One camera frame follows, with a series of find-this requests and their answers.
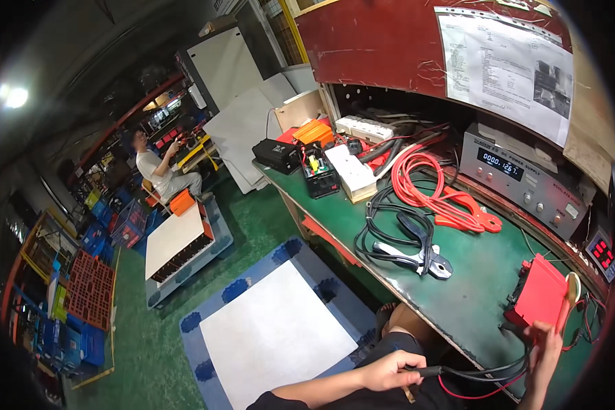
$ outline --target orange box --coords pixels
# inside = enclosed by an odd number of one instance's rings
[[[171,212],[174,214],[181,216],[184,214],[187,209],[191,208],[196,201],[189,195],[189,189],[185,188],[184,191],[180,192],[175,198],[171,200],[171,203],[168,204],[168,207],[171,208]]]
[[[324,123],[317,121],[316,119],[313,119],[309,123],[305,124],[303,127],[300,127],[294,133],[294,138],[304,144],[320,141],[322,147],[329,142],[334,141],[332,129],[330,129],[328,125],[325,125]]]

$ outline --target black shirt sleeve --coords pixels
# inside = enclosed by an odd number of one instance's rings
[[[246,408],[246,410],[265,409],[309,410],[309,407],[307,404],[303,403],[303,401],[281,399],[271,392],[265,392],[255,401],[255,403]]]

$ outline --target white power strip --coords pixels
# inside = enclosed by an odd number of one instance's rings
[[[338,133],[348,134],[357,138],[378,143],[394,136],[394,127],[379,123],[372,119],[362,119],[347,115],[335,121]]]

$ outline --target printed instruction sheet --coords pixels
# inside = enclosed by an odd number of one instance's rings
[[[438,15],[447,96],[509,118],[565,146],[572,54],[533,31],[497,20]]]

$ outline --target warehouse ceiling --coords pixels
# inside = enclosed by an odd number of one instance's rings
[[[115,88],[130,87],[138,101],[138,72],[151,64],[173,70],[173,53],[215,14],[209,0],[49,0],[24,10],[9,3],[0,6],[0,87],[25,89],[27,102],[7,108],[0,99],[0,167],[104,121],[103,101]]]

